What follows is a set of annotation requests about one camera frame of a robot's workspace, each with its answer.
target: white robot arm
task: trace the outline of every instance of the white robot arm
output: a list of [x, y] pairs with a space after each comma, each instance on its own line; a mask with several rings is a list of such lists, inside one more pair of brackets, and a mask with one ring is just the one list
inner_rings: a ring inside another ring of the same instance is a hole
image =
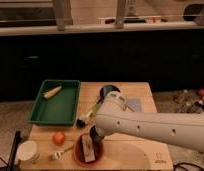
[[125, 98], [112, 91], [90, 130], [94, 142], [122, 133], [204, 152], [204, 114], [135, 113], [125, 111]]

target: red bowl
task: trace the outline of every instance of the red bowl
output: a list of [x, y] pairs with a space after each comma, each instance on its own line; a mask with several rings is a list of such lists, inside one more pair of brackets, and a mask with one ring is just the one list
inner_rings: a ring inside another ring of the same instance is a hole
[[100, 142], [100, 143], [93, 144], [96, 160], [91, 162], [85, 162], [83, 148], [82, 148], [82, 141], [81, 141], [82, 135], [79, 136], [79, 138], [76, 140], [75, 145], [73, 147], [73, 158], [78, 165], [81, 165], [84, 167], [92, 166], [93, 164], [98, 162], [103, 156], [103, 153], [104, 153], [103, 143]]

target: kitchen cabinet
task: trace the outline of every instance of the kitchen cabinet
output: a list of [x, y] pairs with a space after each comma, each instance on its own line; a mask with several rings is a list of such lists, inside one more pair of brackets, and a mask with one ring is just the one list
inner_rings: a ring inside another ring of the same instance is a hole
[[204, 87], [204, 30], [0, 37], [0, 100], [34, 99], [44, 79]]

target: green plastic tray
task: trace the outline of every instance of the green plastic tray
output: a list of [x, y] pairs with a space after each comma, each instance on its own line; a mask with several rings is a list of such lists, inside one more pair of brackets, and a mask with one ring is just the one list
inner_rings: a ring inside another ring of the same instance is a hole
[[[50, 99], [44, 92], [61, 85], [62, 89]], [[30, 113], [28, 123], [36, 125], [73, 125], [80, 91], [78, 80], [43, 81]]]

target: cable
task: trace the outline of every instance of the cable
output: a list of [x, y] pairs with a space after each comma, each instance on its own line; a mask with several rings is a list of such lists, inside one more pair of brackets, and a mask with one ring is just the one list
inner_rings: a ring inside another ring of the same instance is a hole
[[6, 163], [5, 160], [2, 159], [2, 157], [0, 157], [0, 160], [1, 160], [7, 167], [10, 167], [10, 166], [8, 165], [8, 163]]
[[183, 170], [185, 170], [185, 171], [188, 171], [188, 169], [185, 168], [185, 167], [183, 167], [183, 166], [174, 165], [174, 171], [176, 171], [177, 168], [181, 168], [181, 169], [183, 169]]
[[181, 166], [181, 165], [192, 166], [192, 167], [198, 168], [199, 171], [204, 171], [204, 168], [202, 168], [201, 166], [198, 166], [198, 165], [193, 164], [193, 163], [187, 163], [187, 162], [181, 162], [181, 163], [174, 165], [174, 171], [176, 171], [177, 168], [181, 168], [181, 169], [184, 169], [185, 171], [188, 171], [187, 168], [185, 168], [184, 166]]

